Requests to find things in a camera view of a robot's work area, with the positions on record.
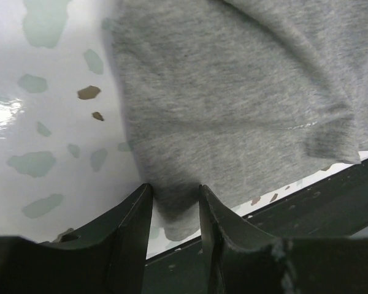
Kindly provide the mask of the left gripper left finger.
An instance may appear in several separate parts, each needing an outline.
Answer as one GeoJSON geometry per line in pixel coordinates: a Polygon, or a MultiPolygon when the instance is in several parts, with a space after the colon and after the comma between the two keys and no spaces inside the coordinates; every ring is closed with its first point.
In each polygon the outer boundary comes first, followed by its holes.
{"type": "Polygon", "coordinates": [[[57,243],[0,236],[0,293],[141,293],[152,208],[143,184],[57,243]]]}

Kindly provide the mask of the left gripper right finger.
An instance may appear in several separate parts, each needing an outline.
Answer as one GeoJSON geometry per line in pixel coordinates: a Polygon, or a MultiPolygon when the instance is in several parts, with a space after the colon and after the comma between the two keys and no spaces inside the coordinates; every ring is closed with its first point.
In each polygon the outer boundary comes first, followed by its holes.
{"type": "Polygon", "coordinates": [[[271,235],[199,187],[208,293],[368,293],[368,238],[271,235]]]}

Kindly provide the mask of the grey t shirt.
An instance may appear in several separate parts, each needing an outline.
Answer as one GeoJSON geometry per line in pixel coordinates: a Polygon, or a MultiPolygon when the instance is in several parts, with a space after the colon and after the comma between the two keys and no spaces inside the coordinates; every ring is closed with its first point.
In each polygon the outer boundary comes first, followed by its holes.
{"type": "Polygon", "coordinates": [[[368,1],[121,1],[129,147],[166,238],[368,151],[368,1]]]}

